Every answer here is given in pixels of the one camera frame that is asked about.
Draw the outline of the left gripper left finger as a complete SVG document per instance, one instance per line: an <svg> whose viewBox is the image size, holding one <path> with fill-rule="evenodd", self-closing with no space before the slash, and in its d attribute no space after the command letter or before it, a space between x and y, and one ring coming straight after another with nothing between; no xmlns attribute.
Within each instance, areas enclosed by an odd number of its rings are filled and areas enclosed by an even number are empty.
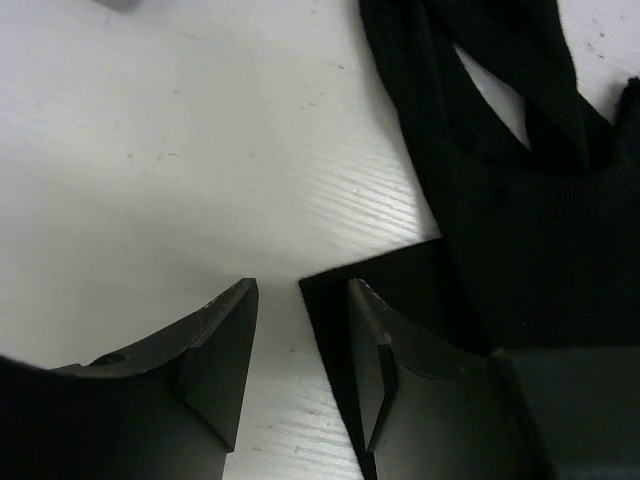
<svg viewBox="0 0 640 480"><path fill-rule="evenodd" d="M219 479L234 450L259 290L244 278L87 365L1 361L5 479Z"/></svg>

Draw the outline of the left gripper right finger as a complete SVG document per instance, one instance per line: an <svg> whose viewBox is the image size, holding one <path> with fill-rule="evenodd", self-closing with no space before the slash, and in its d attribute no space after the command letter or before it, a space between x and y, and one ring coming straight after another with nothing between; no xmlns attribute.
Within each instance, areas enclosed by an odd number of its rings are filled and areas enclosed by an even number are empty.
<svg viewBox="0 0 640 480"><path fill-rule="evenodd" d="M635 479L637 348L459 349L349 284L366 449L382 479Z"/></svg>

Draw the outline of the black tank top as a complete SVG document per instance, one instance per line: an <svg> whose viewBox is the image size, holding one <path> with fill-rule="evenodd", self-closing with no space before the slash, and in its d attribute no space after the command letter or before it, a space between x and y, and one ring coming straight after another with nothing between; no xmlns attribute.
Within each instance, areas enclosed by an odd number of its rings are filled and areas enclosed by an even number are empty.
<svg viewBox="0 0 640 480"><path fill-rule="evenodd" d="M349 284L441 340L639 351L639 82L613 121L578 92L553 1L363 1L379 77L440 229L300 289L363 476Z"/></svg>

